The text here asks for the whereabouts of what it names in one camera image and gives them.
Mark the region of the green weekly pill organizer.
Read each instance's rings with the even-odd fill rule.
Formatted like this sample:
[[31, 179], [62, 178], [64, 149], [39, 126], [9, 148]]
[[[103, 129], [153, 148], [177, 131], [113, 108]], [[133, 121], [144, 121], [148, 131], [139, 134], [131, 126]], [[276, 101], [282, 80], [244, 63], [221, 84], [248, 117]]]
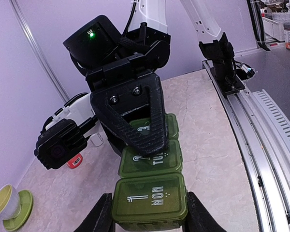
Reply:
[[169, 145], [162, 153], [144, 157], [130, 146], [122, 151], [111, 215], [126, 231], [166, 231], [184, 224], [188, 206], [179, 126], [175, 114], [167, 114], [166, 122]]

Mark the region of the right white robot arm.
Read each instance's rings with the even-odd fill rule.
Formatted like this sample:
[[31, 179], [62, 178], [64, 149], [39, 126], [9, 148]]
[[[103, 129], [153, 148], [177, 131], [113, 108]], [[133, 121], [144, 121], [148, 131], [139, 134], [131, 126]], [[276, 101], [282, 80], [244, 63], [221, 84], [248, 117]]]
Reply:
[[152, 156], [168, 146], [163, 90], [155, 73], [170, 56], [165, 5], [135, 0], [123, 32], [100, 15], [63, 43], [90, 89], [67, 102], [69, 120], [81, 126], [97, 119], [117, 154], [129, 145]]

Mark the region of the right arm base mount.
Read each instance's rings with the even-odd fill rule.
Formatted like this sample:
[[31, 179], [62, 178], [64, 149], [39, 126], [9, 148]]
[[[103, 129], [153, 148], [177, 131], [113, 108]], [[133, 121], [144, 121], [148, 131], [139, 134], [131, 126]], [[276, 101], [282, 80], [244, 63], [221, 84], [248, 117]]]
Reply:
[[212, 61], [214, 79], [224, 96], [244, 90], [243, 82], [256, 74], [254, 68], [234, 59], [233, 46], [225, 33], [220, 40], [213, 40], [211, 43], [199, 42], [199, 47], [204, 57]]

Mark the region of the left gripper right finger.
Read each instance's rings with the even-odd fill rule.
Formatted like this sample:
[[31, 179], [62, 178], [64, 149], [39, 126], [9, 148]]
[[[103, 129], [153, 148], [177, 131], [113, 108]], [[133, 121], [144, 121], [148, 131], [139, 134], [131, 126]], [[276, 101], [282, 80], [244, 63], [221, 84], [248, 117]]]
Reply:
[[191, 191], [187, 193], [187, 202], [188, 214], [183, 225], [184, 232], [226, 232]]

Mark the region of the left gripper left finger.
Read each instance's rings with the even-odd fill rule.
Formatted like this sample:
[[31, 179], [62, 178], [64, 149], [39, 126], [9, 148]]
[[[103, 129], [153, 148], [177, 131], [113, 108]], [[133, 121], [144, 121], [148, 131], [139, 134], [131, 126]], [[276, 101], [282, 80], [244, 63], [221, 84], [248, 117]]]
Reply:
[[74, 232], [114, 232], [112, 202], [112, 193], [104, 193]]

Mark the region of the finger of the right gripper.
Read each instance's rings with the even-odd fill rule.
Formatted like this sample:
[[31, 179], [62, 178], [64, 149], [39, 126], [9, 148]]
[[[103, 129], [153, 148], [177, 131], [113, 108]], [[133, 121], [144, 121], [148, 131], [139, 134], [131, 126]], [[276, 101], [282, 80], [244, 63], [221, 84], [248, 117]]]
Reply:
[[122, 156], [123, 149], [127, 146], [127, 143], [122, 140], [121, 133], [118, 132], [118, 130], [115, 129], [115, 127], [119, 127], [124, 125], [125, 127], [128, 125], [128, 123], [124, 120], [121, 119], [120, 122], [116, 122], [115, 126], [108, 126], [106, 125], [101, 119], [99, 118], [99, 121], [101, 123], [101, 126], [107, 136], [107, 140], [111, 146], [111, 148], [114, 150], [114, 152], [119, 155], [120, 157]]
[[115, 127], [122, 140], [139, 155], [154, 156], [169, 146], [163, 90], [155, 73], [95, 90], [91, 106], [108, 126], [124, 119], [128, 125]]

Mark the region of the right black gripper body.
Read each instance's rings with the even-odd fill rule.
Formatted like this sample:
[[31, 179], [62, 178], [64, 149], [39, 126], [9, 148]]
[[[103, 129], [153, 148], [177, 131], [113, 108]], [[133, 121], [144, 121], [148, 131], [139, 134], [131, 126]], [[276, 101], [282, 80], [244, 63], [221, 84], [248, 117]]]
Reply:
[[159, 67], [159, 57], [150, 57], [137, 53], [135, 55], [113, 61], [87, 72], [86, 82], [91, 91], [112, 87], [130, 79], [146, 70]]

